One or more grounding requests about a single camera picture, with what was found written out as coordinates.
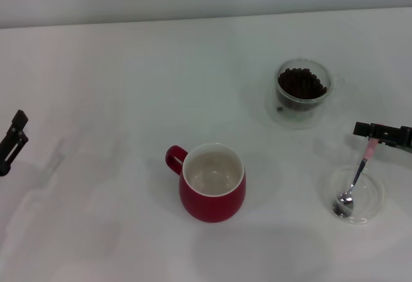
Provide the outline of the pink-handled metal spoon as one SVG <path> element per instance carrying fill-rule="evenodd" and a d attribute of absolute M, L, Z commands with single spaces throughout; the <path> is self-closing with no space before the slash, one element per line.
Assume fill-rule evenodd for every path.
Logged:
<path fill-rule="evenodd" d="M 362 160 L 358 166 L 358 169 L 353 177 L 353 180 L 349 186 L 349 189 L 340 194 L 340 196 L 333 203 L 333 213 L 339 218 L 349 218 L 352 214 L 354 208 L 354 201 L 352 196 L 352 190 L 355 187 L 361 173 L 363 172 L 368 160 L 372 158 L 376 147 L 379 143 L 379 140 L 376 138 L 369 138 L 368 145 L 365 149 L 365 152 L 362 156 Z"/>

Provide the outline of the clear glass saucer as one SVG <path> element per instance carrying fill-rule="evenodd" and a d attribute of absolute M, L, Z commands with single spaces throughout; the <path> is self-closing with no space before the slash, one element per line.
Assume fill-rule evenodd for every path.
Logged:
<path fill-rule="evenodd" d="M 274 79 L 268 85 L 265 108 L 270 119 L 285 129 L 310 129 L 321 122 L 336 93 L 337 88 L 332 82 L 332 88 L 328 88 L 319 99 L 297 99 L 283 92 Z"/>
<path fill-rule="evenodd" d="M 382 182 L 366 170 L 352 185 L 357 167 L 345 165 L 323 176 L 318 183 L 323 205 L 336 218 L 351 224 L 366 224 L 377 218 L 385 202 Z"/>

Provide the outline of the pile of coffee beans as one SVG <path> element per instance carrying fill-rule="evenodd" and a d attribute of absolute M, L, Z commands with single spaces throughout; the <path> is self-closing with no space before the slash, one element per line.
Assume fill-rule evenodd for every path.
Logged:
<path fill-rule="evenodd" d="M 307 68 L 287 68 L 278 77 L 278 83 L 286 93 L 298 99 L 317 99 L 328 91 Z"/>

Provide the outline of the clear double-walled glass cup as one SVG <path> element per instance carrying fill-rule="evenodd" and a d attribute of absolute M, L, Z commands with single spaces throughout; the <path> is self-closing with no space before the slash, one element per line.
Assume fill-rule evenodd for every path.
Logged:
<path fill-rule="evenodd" d="M 280 65 L 275 76 L 279 106 L 296 112 L 319 108 L 331 95 L 332 74 L 322 64 L 310 59 L 291 59 Z"/>

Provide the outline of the red ceramic mug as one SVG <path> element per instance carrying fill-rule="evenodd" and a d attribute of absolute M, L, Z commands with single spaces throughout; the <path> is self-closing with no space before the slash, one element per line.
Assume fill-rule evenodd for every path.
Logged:
<path fill-rule="evenodd" d="M 246 173 L 241 158 L 231 148 L 209 143 L 187 152 L 172 146 L 165 162 L 180 176 L 180 200 L 196 219 L 217 223 L 239 211 L 246 194 Z"/>

